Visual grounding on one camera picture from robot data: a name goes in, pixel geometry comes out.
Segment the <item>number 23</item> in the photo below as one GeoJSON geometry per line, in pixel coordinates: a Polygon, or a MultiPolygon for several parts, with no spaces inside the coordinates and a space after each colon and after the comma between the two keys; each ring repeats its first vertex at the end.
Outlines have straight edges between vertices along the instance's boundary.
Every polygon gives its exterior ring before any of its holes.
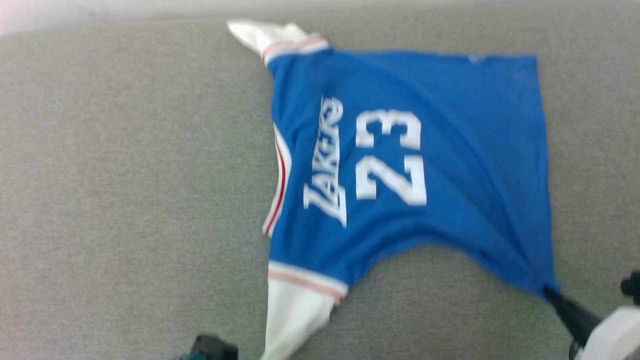
{"type": "MultiPolygon", "coordinates": [[[[356,118],[356,147],[373,148],[374,137],[368,132],[367,125],[379,122],[382,134],[390,135],[394,125],[405,125],[406,134],[400,137],[400,146],[407,149],[420,150],[422,124],[408,111],[376,110],[365,111],[356,118]]],[[[409,173],[410,180],[393,171],[384,161],[373,155],[364,156],[356,164],[356,198],[375,199],[376,181],[369,178],[375,175],[389,189],[411,206],[427,204],[427,189],[424,182],[424,162],[420,155],[404,156],[404,171],[409,173]]]]}

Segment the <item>gray upholstery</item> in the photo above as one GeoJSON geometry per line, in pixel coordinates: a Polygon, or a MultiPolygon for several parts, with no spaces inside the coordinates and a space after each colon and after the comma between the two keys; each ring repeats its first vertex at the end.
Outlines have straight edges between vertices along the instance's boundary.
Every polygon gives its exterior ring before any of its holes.
{"type": "MultiPolygon", "coordinates": [[[[330,11],[337,47],[540,56],[557,275],[606,315],[640,266],[640,5],[330,11]]],[[[271,79],[219,19],[0,38],[0,359],[256,359],[277,181],[271,79]]],[[[566,359],[542,301],[464,255],[379,264],[295,359],[566,359]]]]}

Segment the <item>red stripe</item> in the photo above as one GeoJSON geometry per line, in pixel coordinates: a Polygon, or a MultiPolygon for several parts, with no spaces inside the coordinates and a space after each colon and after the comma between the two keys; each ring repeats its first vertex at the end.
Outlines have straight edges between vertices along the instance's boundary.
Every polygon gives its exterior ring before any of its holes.
{"type": "Polygon", "coordinates": [[[275,53],[278,50],[282,50],[282,49],[297,50],[305,46],[315,45],[316,43],[319,44],[322,41],[324,41],[323,38],[314,37],[314,38],[308,38],[308,39],[302,40],[300,42],[277,42],[267,46],[266,49],[262,52],[262,61],[264,61],[267,58],[267,56],[275,53]]]}
{"type": "Polygon", "coordinates": [[[280,145],[278,144],[278,137],[276,136],[276,150],[278,153],[278,159],[280,160],[280,166],[282,169],[282,182],[280,183],[280,196],[278,197],[278,204],[276,205],[276,209],[273,212],[273,216],[271,217],[271,220],[269,221],[269,225],[267,225],[267,228],[265,229],[264,233],[267,234],[267,236],[269,235],[269,232],[271,230],[271,226],[273,226],[273,223],[276,220],[276,217],[278,216],[278,211],[280,211],[280,206],[282,206],[282,199],[284,198],[284,185],[287,182],[287,168],[284,165],[284,159],[282,157],[282,152],[280,150],[280,145]]]}
{"type": "Polygon", "coordinates": [[[300,285],[300,286],[304,286],[308,289],[317,291],[319,293],[324,293],[327,295],[331,295],[333,297],[335,297],[339,302],[342,302],[342,299],[344,298],[343,294],[340,293],[339,291],[337,291],[336,289],[332,289],[328,286],[323,286],[320,284],[316,284],[312,281],[309,281],[307,279],[303,279],[301,277],[297,277],[295,275],[291,275],[291,274],[286,274],[283,272],[279,272],[279,271],[274,271],[274,270],[269,270],[269,277],[272,279],[278,279],[278,280],[283,280],[286,282],[291,282],[293,284],[296,285],[300,285]]]}

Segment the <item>white trim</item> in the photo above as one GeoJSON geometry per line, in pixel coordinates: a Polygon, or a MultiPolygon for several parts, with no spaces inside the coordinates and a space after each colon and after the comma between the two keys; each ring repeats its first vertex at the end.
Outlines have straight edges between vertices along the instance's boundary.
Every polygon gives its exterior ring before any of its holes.
{"type": "Polygon", "coordinates": [[[273,260],[269,260],[269,278],[292,282],[316,292],[331,295],[337,304],[349,291],[349,286],[338,279],[273,260]]]}
{"type": "Polygon", "coordinates": [[[307,34],[293,23],[231,20],[227,26],[238,41],[260,55],[265,65],[280,55],[310,54],[329,48],[320,35],[307,34]]]}
{"type": "Polygon", "coordinates": [[[267,53],[268,49],[265,49],[265,54],[262,57],[262,61],[265,65],[269,65],[269,62],[279,56],[288,55],[288,54],[311,54],[316,51],[324,50],[329,48],[329,42],[323,38],[309,38],[305,39],[301,42],[291,43],[291,44],[283,44],[281,49],[273,51],[272,53],[267,53]],[[309,45],[301,45],[305,42],[311,42],[309,45]]]}
{"type": "Polygon", "coordinates": [[[329,322],[332,296],[278,279],[269,279],[264,354],[260,360],[289,359],[329,322]]]}
{"type": "Polygon", "coordinates": [[[273,228],[275,228],[282,213],[284,197],[287,194],[287,187],[289,185],[289,175],[291,174],[291,152],[287,146],[287,142],[275,124],[273,124],[273,129],[275,130],[275,147],[278,159],[278,187],[276,188],[273,201],[271,201],[271,209],[267,214],[267,219],[265,219],[262,225],[262,233],[269,237],[273,234],[273,228]]]}

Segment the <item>lakers jersey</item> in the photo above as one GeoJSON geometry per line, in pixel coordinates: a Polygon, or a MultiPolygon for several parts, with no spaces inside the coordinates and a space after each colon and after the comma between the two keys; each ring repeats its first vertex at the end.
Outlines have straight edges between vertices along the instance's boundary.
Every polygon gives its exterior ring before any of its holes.
{"type": "Polygon", "coordinates": [[[343,51],[293,24],[230,30],[274,79],[263,359],[287,358],[377,261],[423,243],[541,297],[557,288],[534,55],[343,51]]]}

